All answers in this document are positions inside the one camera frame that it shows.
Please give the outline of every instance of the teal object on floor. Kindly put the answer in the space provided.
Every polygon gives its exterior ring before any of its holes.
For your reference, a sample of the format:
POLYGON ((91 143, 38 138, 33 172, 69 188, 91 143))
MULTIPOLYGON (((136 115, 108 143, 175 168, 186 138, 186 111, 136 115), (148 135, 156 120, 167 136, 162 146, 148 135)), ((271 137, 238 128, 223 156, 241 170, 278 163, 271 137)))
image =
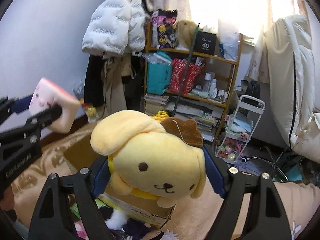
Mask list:
POLYGON ((303 181, 298 163, 294 165, 292 169, 286 173, 286 175, 290 181, 298 181, 298 180, 303 181))
MULTIPOLYGON (((172 59, 162 51, 158 51, 157 54, 172 61, 172 59)), ((171 64, 162 65, 148 62, 147 93, 162 95, 169 88, 171 74, 171 64)))

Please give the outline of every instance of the black box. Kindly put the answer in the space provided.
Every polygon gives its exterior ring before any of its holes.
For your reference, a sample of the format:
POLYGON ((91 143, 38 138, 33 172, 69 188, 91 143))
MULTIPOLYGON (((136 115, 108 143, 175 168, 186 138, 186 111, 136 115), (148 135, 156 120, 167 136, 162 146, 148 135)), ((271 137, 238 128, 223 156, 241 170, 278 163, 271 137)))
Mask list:
POLYGON ((216 40, 216 34, 198 32, 194 51, 214 56, 216 40))

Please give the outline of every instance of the plush toy eye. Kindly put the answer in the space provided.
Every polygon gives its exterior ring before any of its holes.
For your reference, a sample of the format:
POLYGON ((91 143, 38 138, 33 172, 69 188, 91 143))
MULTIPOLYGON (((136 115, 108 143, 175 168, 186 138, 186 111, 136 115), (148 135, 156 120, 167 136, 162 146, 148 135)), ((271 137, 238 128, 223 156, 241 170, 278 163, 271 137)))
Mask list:
POLYGON ((140 163, 139 164, 139 171, 146 171, 148 169, 148 164, 140 163))

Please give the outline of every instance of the teal bag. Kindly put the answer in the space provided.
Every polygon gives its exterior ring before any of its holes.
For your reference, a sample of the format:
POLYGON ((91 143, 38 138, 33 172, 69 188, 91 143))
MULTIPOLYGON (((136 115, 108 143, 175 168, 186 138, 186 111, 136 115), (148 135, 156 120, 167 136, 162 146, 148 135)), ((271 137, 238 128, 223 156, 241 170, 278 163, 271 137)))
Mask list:
POLYGON ((154 63, 156 60, 148 60, 147 93, 162 95, 169 88, 172 74, 172 65, 169 62, 172 62, 172 59, 162 51, 158 51, 157 55, 166 61, 159 64, 154 63))

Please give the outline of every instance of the caster wheel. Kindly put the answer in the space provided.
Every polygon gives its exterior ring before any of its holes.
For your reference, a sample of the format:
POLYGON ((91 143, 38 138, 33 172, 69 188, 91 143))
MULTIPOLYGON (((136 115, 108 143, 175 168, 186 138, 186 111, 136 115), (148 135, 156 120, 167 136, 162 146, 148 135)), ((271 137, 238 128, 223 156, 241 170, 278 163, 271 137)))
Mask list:
POLYGON ((243 156, 243 157, 241 158, 241 162, 246 163, 247 161, 248 161, 248 159, 247 159, 246 156, 243 156))

